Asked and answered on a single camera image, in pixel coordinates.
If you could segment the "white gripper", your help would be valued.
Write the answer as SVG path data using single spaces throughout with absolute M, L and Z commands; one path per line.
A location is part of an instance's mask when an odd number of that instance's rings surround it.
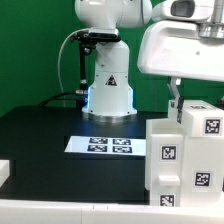
M 180 78 L 224 82 L 224 40 L 201 38 L 194 23 L 160 21 L 146 29 L 137 65 L 145 74 L 174 76 L 167 86 L 168 114 L 175 115 L 183 107 Z

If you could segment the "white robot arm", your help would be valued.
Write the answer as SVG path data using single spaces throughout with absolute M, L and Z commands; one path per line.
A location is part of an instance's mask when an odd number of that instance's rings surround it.
M 148 21 L 137 66 L 145 74 L 224 82 L 224 0 L 76 0 L 88 27 L 84 51 L 96 48 L 95 79 L 87 90 L 86 118 L 119 122 L 137 114 L 128 84 L 129 47 L 121 28 Z

